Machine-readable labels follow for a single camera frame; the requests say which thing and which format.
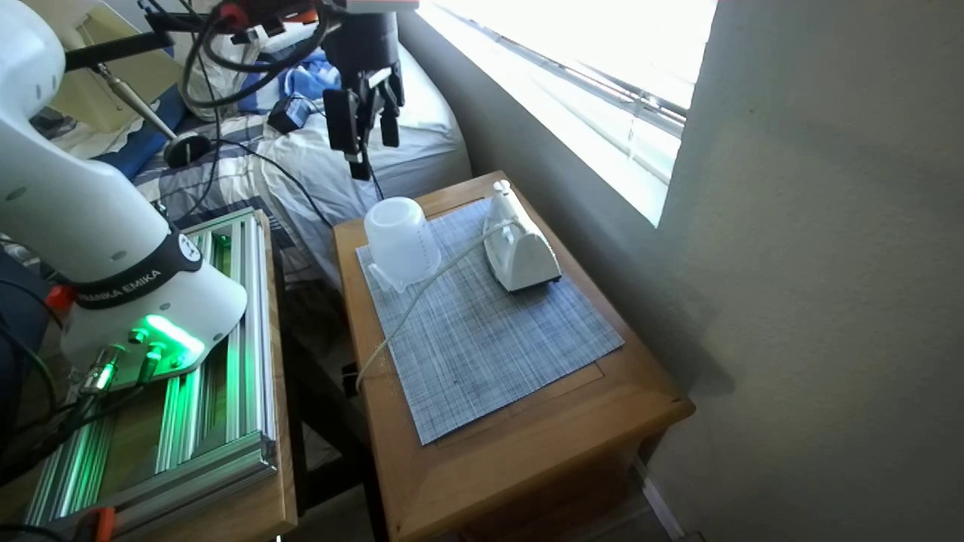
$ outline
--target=floor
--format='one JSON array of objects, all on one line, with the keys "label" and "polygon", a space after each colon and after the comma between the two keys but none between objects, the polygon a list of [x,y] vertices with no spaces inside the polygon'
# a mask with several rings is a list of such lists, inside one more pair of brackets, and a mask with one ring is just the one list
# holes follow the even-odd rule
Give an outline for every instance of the floor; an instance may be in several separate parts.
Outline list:
[{"label": "floor", "polygon": [[[296,325],[296,327],[302,328],[296,330],[296,335],[300,336],[301,341],[307,343],[309,349],[320,359],[320,365],[325,372],[336,382],[340,382],[341,367],[354,360],[350,339],[347,333],[331,331],[333,328],[339,327],[335,324],[337,318],[329,320],[330,325],[323,326],[326,328],[326,332],[320,332],[318,327],[322,326],[317,325],[317,314],[314,316],[310,321],[313,321],[315,325],[306,328]],[[353,402],[361,408],[359,399],[354,398]],[[310,467],[337,458],[337,451],[307,427],[305,427],[305,446]],[[611,505],[605,510],[592,510],[589,514],[582,514],[587,516],[588,519],[573,519],[571,520],[573,525],[566,525],[561,531],[558,525],[553,525],[551,539],[566,542],[668,542],[669,536],[642,494],[642,480],[639,479],[636,472],[630,471],[627,473],[626,479],[622,483],[625,483],[625,486],[614,488],[615,498],[610,500]],[[588,501],[599,501],[599,499],[588,499]],[[579,504],[573,503],[570,508],[572,506],[579,506]],[[563,518],[580,517],[578,512],[579,510],[574,513],[572,509],[567,509],[562,511],[560,516]],[[533,536],[536,536],[536,533],[532,532],[531,529],[527,529],[526,532],[504,534],[506,539],[535,539]],[[352,490],[309,510],[299,520],[299,526],[288,533],[284,540],[286,542],[315,540],[368,542],[374,540],[368,522],[362,487],[356,486]],[[457,542],[460,540],[466,540],[466,538],[448,535],[443,537],[441,542]]]}]

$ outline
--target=gray placemat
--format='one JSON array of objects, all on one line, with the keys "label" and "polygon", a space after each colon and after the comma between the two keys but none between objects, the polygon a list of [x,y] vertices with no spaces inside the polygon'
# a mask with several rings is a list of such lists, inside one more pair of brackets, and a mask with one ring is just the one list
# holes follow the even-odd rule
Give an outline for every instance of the gray placemat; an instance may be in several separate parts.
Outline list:
[{"label": "gray placemat", "polygon": [[[429,222],[443,263],[478,239],[488,211],[484,200]],[[357,253],[390,333],[418,287],[383,291],[368,272],[368,247]],[[425,445],[622,344],[568,277],[510,294],[479,245],[429,286],[388,347]]]}]

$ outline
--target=wooden nightstand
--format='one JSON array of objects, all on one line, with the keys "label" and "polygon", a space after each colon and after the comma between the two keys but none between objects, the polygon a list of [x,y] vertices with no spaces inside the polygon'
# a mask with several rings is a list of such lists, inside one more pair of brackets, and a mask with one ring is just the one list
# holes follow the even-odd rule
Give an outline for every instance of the wooden nightstand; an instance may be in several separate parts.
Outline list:
[{"label": "wooden nightstand", "polygon": [[[507,178],[503,172],[481,176],[418,202],[428,218],[439,216],[485,198],[501,178]],[[428,446],[419,443],[394,365],[376,362],[365,375],[363,398],[392,540],[419,540],[461,528],[601,458],[635,452],[644,438],[695,410],[528,204],[518,184],[513,186],[563,272],[626,344]],[[366,243],[362,220],[335,227],[355,356],[362,361],[385,338],[355,254]]]}]

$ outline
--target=clothes iron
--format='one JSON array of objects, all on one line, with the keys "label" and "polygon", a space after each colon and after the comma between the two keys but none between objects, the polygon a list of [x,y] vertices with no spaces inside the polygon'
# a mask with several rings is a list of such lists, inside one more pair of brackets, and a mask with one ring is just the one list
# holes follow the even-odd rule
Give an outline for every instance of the clothes iron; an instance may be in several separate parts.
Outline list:
[{"label": "clothes iron", "polygon": [[489,266],[502,286],[508,291],[516,291],[558,281],[562,271],[549,242],[522,208],[509,181],[499,180],[493,184],[489,216],[483,231],[505,221],[513,223],[485,240]]}]

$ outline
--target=bed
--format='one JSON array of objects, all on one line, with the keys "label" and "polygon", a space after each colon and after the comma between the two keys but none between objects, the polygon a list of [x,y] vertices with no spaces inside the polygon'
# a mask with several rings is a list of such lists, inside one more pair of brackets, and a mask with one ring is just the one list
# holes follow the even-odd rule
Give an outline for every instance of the bed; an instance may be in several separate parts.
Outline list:
[{"label": "bed", "polygon": [[[385,197],[416,197],[469,178],[469,157],[442,94],[407,50],[400,47],[399,57],[406,95],[399,118],[401,145],[383,147],[376,123],[369,157]],[[192,118],[177,131],[195,129],[214,136],[213,124],[198,124]],[[233,117],[222,121],[222,137],[249,146],[301,180],[332,225],[363,216],[377,202],[374,183],[352,179],[342,154],[329,148],[326,121],[319,114],[286,135],[268,126],[263,115]],[[183,216],[201,196],[213,161],[214,153],[209,152],[198,162],[173,170],[158,153],[131,181],[145,198],[167,207],[169,218],[181,228],[244,207],[263,210],[271,222],[273,242],[281,250],[286,283],[322,280],[340,290],[331,228],[277,168],[240,147],[222,146],[210,192],[197,210]]]}]

